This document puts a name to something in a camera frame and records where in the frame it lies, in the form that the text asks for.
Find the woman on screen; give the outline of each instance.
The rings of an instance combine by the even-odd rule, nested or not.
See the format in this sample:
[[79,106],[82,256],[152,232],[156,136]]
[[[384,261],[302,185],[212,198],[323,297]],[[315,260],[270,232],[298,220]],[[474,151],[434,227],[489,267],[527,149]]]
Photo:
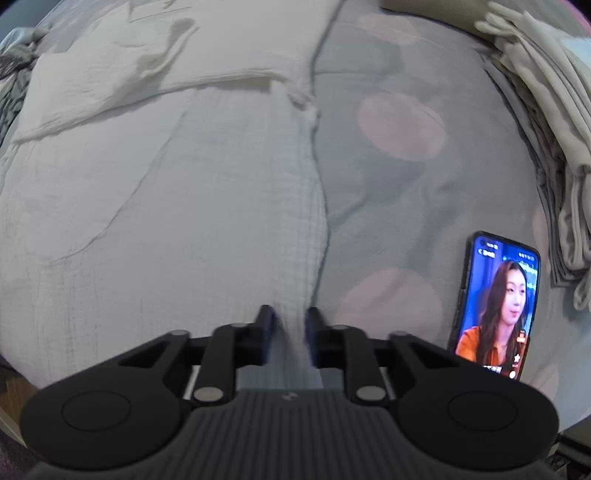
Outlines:
[[456,355],[480,365],[502,367],[503,373],[520,364],[522,344],[517,338],[528,311],[526,279],[517,262],[508,260],[499,265],[480,325],[463,333]]

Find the gray ribbed plate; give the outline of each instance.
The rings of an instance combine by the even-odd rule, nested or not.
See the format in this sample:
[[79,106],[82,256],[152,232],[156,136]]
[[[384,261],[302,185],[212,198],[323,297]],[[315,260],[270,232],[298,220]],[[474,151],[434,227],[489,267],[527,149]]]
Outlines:
[[541,462],[504,473],[445,465],[415,448],[387,411],[357,406],[340,391],[244,390],[230,404],[196,410],[166,448],[138,464],[108,472],[39,464],[25,480],[553,478]]

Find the pink polka dot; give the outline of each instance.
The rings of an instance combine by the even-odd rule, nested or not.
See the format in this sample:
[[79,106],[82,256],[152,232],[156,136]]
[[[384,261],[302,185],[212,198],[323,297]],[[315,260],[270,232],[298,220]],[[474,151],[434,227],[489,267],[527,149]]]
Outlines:
[[546,215],[541,205],[535,209],[534,217],[531,222],[532,230],[534,231],[535,247],[540,252],[542,265],[547,274],[550,273],[551,265],[549,260],[549,242],[548,242],[548,224],[546,222]]
[[541,391],[550,400],[553,400],[558,392],[558,367],[556,364],[550,364],[538,372],[530,382],[530,386]]
[[403,268],[374,272],[349,290],[333,323],[356,326],[372,338],[395,330],[435,340],[443,321],[439,295],[423,277]]
[[410,20],[399,15],[366,14],[357,19],[357,25],[374,37],[398,45],[410,45],[421,38]]
[[361,131],[383,152],[407,161],[434,158],[447,141],[441,117],[416,98],[375,93],[358,112]]

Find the orange shirt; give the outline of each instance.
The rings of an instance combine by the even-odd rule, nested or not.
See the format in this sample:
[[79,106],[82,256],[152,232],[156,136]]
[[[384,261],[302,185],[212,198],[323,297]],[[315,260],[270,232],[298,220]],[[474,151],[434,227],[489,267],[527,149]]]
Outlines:
[[[456,355],[475,362],[478,342],[480,342],[480,327],[476,326],[466,330],[457,344]],[[492,347],[491,363],[487,365],[492,365],[493,367],[501,366],[499,363],[499,352],[495,346]]]

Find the long brown hair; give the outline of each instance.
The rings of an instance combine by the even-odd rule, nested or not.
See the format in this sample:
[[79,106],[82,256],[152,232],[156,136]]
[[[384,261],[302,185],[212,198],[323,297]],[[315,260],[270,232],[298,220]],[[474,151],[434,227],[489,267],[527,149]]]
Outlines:
[[[517,262],[507,260],[499,265],[499,268],[495,273],[495,278],[492,281],[488,298],[486,299],[486,307],[480,317],[480,341],[476,348],[476,362],[481,365],[491,364],[492,348],[496,337],[496,327],[501,319],[501,307],[505,301],[507,290],[507,275],[511,270],[519,270],[523,274],[523,278],[527,281],[525,270],[523,270],[521,265]],[[523,312],[521,312],[521,316],[513,327],[513,331],[507,342],[505,362],[502,365],[503,370],[511,369],[513,357],[518,353],[518,349],[520,350],[517,337],[519,336],[520,331],[523,330],[527,312],[528,301],[526,295]]]

